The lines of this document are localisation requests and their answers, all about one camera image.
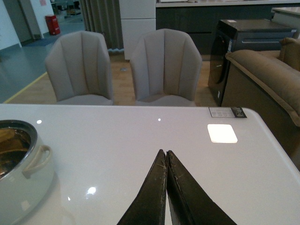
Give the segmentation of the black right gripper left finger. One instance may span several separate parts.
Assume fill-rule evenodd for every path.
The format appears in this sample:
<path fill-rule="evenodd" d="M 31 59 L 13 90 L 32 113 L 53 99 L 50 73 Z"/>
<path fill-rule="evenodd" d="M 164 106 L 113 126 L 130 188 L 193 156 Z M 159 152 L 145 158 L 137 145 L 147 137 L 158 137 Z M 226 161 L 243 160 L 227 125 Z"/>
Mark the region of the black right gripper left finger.
<path fill-rule="evenodd" d="M 119 225 L 165 224 L 167 188 L 167 162 L 163 150 L 159 150 L 151 168 Z"/>

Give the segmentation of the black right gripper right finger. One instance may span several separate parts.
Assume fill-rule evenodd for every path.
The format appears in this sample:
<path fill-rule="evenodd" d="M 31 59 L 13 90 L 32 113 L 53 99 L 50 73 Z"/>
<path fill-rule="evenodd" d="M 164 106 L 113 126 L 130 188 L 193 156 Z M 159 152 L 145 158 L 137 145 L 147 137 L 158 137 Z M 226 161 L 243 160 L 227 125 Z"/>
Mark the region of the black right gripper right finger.
<path fill-rule="evenodd" d="M 171 150 L 167 152 L 166 160 L 168 165 L 167 194 L 172 224 L 236 224 L 213 202 Z"/>

